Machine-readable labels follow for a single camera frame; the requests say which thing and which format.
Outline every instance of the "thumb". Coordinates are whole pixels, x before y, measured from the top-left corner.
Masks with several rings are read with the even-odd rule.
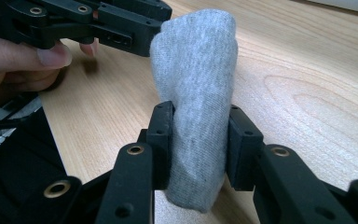
[[[70,50],[61,42],[52,49],[36,49],[0,39],[0,73],[58,69],[71,61]]]

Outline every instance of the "folded cloth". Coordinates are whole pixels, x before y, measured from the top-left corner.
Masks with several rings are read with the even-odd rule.
[[[150,54],[160,101],[175,106],[167,199],[205,213],[224,180],[235,21],[216,9],[166,21]]]

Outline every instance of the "light wood surface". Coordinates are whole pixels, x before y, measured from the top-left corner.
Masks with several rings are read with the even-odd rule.
[[[173,17],[221,8],[237,21],[232,103],[265,135],[294,149],[322,180],[358,178],[358,14],[289,0],[167,0]],[[150,61],[100,47],[74,59],[43,107],[68,175],[83,182],[112,169],[118,150],[147,128],[158,96]],[[202,215],[156,198],[157,223],[257,222],[252,193],[225,186]]]

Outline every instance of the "black pants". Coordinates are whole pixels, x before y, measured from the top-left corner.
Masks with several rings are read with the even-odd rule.
[[[66,175],[43,109],[0,146],[0,223],[12,220],[30,194]]]

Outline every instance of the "wooden tabletop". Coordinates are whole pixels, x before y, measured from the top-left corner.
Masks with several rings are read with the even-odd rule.
[[[237,22],[232,99],[265,135],[294,149],[322,180],[358,178],[358,13],[290,0],[167,0],[173,18],[220,8]],[[119,149],[147,128],[158,96],[150,60],[100,46],[74,59],[61,85],[41,92],[68,175],[83,182],[113,168]],[[156,223],[257,222],[252,193],[224,186],[201,215],[157,192]]]

